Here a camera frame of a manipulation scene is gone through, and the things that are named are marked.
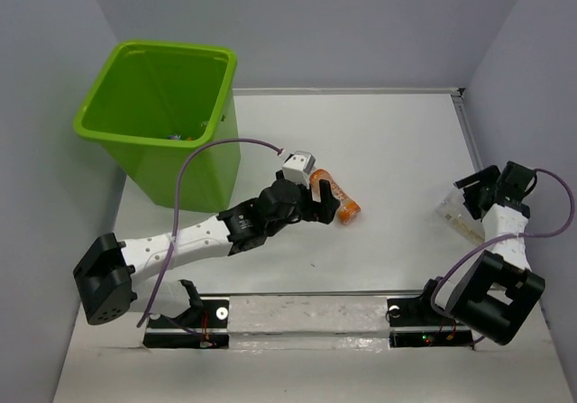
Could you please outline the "orange drink bottle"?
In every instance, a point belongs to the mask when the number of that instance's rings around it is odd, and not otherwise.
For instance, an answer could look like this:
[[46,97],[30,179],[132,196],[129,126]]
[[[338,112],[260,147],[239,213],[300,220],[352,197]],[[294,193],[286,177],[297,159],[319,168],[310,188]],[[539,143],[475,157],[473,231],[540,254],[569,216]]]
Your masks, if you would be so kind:
[[361,207],[351,199],[337,184],[333,176],[325,169],[316,169],[309,177],[316,198],[320,198],[320,181],[329,182],[333,196],[339,200],[340,206],[336,216],[343,225],[351,224],[361,213]]

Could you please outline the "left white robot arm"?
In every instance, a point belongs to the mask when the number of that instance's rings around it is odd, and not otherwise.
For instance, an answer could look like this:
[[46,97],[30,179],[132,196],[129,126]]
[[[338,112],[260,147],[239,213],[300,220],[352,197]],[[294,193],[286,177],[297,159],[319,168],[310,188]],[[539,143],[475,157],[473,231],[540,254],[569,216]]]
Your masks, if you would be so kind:
[[142,312],[192,325],[200,307],[194,284],[167,281],[169,270],[250,251],[291,224],[330,224],[339,205],[326,180],[314,192],[278,176],[257,197],[176,234],[124,241],[113,233],[100,235],[73,270],[87,323],[103,325],[127,312]]

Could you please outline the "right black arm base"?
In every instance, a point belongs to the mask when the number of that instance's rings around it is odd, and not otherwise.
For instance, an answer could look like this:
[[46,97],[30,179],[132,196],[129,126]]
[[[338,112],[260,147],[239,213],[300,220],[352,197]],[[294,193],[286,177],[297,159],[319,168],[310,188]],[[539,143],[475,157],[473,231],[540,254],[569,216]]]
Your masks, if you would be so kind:
[[472,330],[454,319],[437,314],[426,300],[388,298],[389,347],[434,348],[472,346]]

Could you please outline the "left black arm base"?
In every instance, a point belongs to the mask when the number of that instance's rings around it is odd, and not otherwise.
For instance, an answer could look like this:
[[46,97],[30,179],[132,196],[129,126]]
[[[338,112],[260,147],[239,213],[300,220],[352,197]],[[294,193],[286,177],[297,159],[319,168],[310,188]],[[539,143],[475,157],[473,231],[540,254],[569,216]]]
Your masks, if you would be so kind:
[[179,285],[188,295],[188,308],[175,317],[151,317],[143,345],[149,349],[227,349],[230,298],[201,296],[188,280],[181,280]]

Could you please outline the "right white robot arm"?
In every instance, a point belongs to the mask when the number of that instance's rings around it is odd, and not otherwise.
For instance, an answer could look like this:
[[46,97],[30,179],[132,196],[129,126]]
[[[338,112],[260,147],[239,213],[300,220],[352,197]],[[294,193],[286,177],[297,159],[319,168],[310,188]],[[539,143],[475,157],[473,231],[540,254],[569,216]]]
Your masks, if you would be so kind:
[[440,279],[431,279],[430,293],[415,302],[417,317],[434,324],[444,316],[499,345],[506,345],[545,291],[545,280],[531,271],[525,229],[530,217],[524,198],[536,171],[509,161],[492,165],[454,182],[463,206],[479,221],[484,242],[467,253]]

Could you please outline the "green plastic bin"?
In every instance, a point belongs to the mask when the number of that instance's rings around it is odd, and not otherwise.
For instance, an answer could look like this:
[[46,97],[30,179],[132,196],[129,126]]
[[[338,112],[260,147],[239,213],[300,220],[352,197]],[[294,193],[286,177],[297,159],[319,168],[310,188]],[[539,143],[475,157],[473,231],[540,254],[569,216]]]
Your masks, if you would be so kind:
[[[155,205],[224,210],[241,160],[236,66],[236,54],[223,47],[121,42],[81,103],[74,130],[99,143]],[[170,134],[197,139],[172,141]]]

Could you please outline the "aluminium table edge rail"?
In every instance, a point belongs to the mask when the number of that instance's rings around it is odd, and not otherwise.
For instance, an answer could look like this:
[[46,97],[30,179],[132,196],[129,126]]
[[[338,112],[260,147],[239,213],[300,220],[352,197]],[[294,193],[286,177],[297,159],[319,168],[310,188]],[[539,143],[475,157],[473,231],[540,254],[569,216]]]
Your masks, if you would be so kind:
[[235,88],[236,96],[310,96],[310,95],[449,95],[462,96],[458,87],[244,87]]

